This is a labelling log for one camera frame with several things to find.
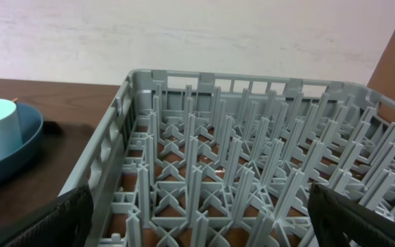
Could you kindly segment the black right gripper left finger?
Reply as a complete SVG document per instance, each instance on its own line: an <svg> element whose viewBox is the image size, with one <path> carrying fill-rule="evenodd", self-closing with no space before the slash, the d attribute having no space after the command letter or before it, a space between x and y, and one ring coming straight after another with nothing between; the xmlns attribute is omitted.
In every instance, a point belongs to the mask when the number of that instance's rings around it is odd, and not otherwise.
<svg viewBox="0 0 395 247"><path fill-rule="evenodd" d="M92 227L89 186L76 187L0 230L0 246L84 246Z"/></svg>

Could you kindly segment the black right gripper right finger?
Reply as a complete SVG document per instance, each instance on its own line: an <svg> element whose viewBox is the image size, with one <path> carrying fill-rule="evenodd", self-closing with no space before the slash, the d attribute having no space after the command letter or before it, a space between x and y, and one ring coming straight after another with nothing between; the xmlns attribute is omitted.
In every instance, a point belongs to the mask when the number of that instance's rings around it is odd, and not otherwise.
<svg viewBox="0 0 395 247"><path fill-rule="evenodd" d="M308 212L320 246L395 246L395 222L324 185L311 185Z"/></svg>

